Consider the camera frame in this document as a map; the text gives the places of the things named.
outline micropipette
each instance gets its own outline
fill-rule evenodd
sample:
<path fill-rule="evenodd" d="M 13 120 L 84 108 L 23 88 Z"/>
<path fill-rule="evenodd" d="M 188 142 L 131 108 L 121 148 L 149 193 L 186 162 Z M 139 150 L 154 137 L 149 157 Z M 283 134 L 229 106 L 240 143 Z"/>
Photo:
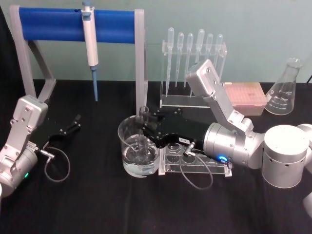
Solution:
<path fill-rule="evenodd" d="M 201 48 L 203 47 L 204 36 L 205 36 L 205 30 L 200 29 L 197 35 L 195 63 L 198 63 L 199 61 L 199 55 L 200 55 Z"/>
<path fill-rule="evenodd" d="M 170 84 L 171 56 L 172 56 L 172 49 L 174 46 L 174 35 L 175 35 L 174 28 L 169 28 L 168 29 L 168 41 L 167 41 L 168 64 L 167 64 L 167 78 L 166 78 L 166 96 L 168 95 L 169 84 Z"/>
<path fill-rule="evenodd" d="M 82 2 L 81 10 L 84 40 L 86 41 L 88 64 L 92 71 L 93 89 L 95 100 L 98 101 L 98 85 L 97 85 L 97 64 L 98 64 L 98 48 L 96 25 L 94 18 L 94 7 L 91 7 L 90 1 Z"/>
<path fill-rule="evenodd" d="M 208 34 L 207 40 L 206 40 L 206 57 L 205 57 L 206 60 L 209 59 L 210 50 L 213 45 L 213 41 L 214 41 L 214 36 L 211 33 Z"/>
<path fill-rule="evenodd" d="M 214 57 L 214 68 L 216 66 L 216 62 L 218 61 L 218 57 L 219 57 L 219 52 L 221 49 L 221 45 L 222 45 L 222 41 L 223 41 L 223 35 L 219 34 L 217 39 L 216 39 L 216 43 L 215 43 L 215 57 Z"/>
<path fill-rule="evenodd" d="M 193 38 L 194 38 L 193 33 L 189 33 L 187 36 L 187 41 L 186 41 L 187 55 L 186 55 L 185 71 L 184 71 L 184 87 L 186 83 L 185 75 L 187 74 L 189 70 L 190 55 L 191 55 L 191 50 L 193 46 Z"/>
<path fill-rule="evenodd" d="M 177 84 L 177 79 L 179 76 L 179 69 L 180 69 L 180 60 L 181 60 L 181 53 L 182 53 L 182 47 L 183 47 L 183 40 L 184 40 L 184 34 L 179 33 L 177 37 L 177 57 L 176 57 L 176 69 L 175 69 L 175 86 Z"/>

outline black tablecloth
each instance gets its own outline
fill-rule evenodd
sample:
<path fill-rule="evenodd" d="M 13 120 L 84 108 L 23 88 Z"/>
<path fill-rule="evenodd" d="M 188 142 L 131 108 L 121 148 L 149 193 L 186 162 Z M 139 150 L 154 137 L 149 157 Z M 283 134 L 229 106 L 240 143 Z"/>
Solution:
<path fill-rule="evenodd" d="M 270 84 L 263 85 L 264 90 Z M 46 179 L 44 156 L 30 176 L 2 200 L 0 234 L 310 234 L 312 219 L 302 199 L 312 192 L 306 170 L 292 189 L 270 186 L 259 170 L 235 166 L 233 176 L 214 176 L 210 190 L 198 191 L 181 174 L 133 178 L 122 166 L 119 123 L 135 107 L 133 82 L 98 82 L 95 104 L 91 81 L 58 81 L 49 105 L 49 118 L 67 125 L 81 114 L 82 129 L 64 151 L 72 170 L 62 184 Z M 298 84 L 295 108 L 286 116 L 264 111 L 251 117 L 254 131 L 278 124 L 311 123 L 312 85 Z M 0 145 L 10 131 L 9 120 L 21 87 L 0 87 Z M 159 83 L 149 83 L 148 106 L 159 106 Z M 184 116 L 215 121 L 209 109 L 184 109 Z M 199 185 L 207 175 L 192 175 Z"/>

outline blue led light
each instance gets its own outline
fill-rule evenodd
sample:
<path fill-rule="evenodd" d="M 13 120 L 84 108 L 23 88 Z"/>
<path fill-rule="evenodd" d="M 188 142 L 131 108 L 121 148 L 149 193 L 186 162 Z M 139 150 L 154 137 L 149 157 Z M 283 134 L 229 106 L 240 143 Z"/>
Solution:
<path fill-rule="evenodd" d="M 219 158 L 220 160 L 223 160 L 223 161 L 226 161 L 226 162 L 228 161 L 228 159 L 227 159 L 225 156 L 219 156 L 218 158 Z"/>

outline pipette rack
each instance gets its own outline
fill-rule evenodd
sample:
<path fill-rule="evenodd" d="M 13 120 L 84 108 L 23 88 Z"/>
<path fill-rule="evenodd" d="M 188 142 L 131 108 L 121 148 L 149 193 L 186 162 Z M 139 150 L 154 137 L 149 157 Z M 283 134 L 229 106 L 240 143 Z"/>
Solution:
<path fill-rule="evenodd" d="M 195 97 L 194 95 L 190 96 L 191 89 L 186 82 L 184 85 L 185 79 L 185 63 L 187 56 L 187 48 L 186 48 L 186 38 L 187 34 L 184 37 L 184 43 L 182 47 L 181 60 L 180 60 L 180 68 L 176 86 L 176 59 L 177 59 L 177 46 L 175 39 L 174 47 L 172 50 L 172 61 L 171 61 L 171 71 L 170 71 L 170 85 L 169 91 L 166 95 L 166 74 L 167 74 L 167 60 L 168 60 L 168 47 L 167 41 L 162 41 L 162 53 L 161 53 L 161 85 L 160 85 L 160 107 L 162 106 L 172 106 L 172 107 L 198 107 L 198 108 L 209 108 L 207 103 L 205 103 L 202 98 Z M 206 43 L 202 45 L 202 49 L 200 51 L 199 61 L 206 59 Z M 223 67 L 225 63 L 227 55 L 227 48 L 225 42 L 222 42 L 221 46 L 212 44 L 209 59 L 214 63 L 216 59 L 215 69 L 220 79 L 222 77 Z M 189 68 L 194 65 L 196 56 L 196 43 L 193 43 L 191 54 L 190 54 L 190 62 Z"/>

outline pink pipette tip box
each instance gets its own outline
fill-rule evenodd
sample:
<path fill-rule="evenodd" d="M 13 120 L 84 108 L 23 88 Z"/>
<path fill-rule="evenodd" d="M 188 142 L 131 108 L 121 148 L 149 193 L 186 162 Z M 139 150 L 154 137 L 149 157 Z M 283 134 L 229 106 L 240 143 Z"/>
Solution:
<path fill-rule="evenodd" d="M 267 100 L 258 82 L 225 83 L 233 108 L 245 116 L 260 116 Z"/>

